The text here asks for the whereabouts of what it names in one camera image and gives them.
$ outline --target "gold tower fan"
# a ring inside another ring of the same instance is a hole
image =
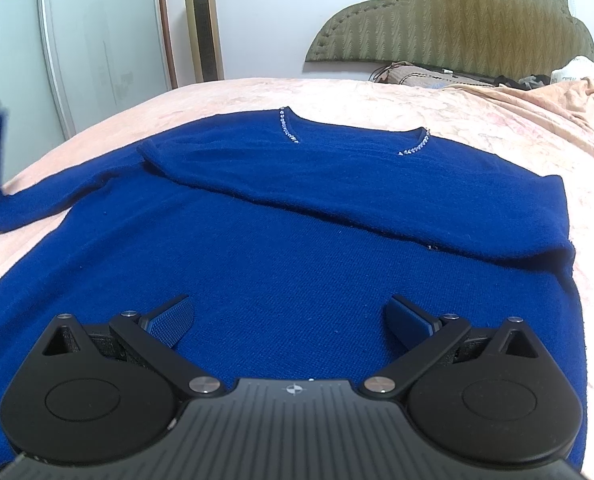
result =
[[[224,79],[216,1],[186,0],[186,15],[197,83]]]

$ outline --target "peach blanket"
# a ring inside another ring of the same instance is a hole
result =
[[[22,171],[5,190],[14,193],[64,168],[202,117],[283,105],[325,123],[392,131],[426,126],[435,136],[496,153],[541,175],[563,177],[588,356],[589,424],[583,472],[594,480],[594,80],[529,92],[260,78],[187,86],[88,128]],[[0,277],[57,228],[66,213],[0,234]]]

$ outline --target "blue sweater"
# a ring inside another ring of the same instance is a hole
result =
[[[104,322],[181,293],[195,322],[176,350],[226,383],[359,383],[404,352],[381,315],[399,293],[475,326],[524,317],[585,405],[559,176],[436,137],[399,155],[422,128],[285,116],[287,133],[278,110],[206,118],[0,192],[0,231],[72,206],[0,280],[0,397],[55,314]],[[585,426],[575,465],[584,443]]]

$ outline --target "ribbed gray panel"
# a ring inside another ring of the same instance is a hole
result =
[[[579,480],[564,462],[524,471],[477,468],[426,444],[393,402],[347,381],[243,379],[224,397],[191,402],[149,449],[70,468],[20,456],[0,480]]]

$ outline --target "green upholstered headboard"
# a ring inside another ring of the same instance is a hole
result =
[[[306,61],[408,61],[519,79],[583,55],[586,26],[568,0],[370,0],[324,25]]]

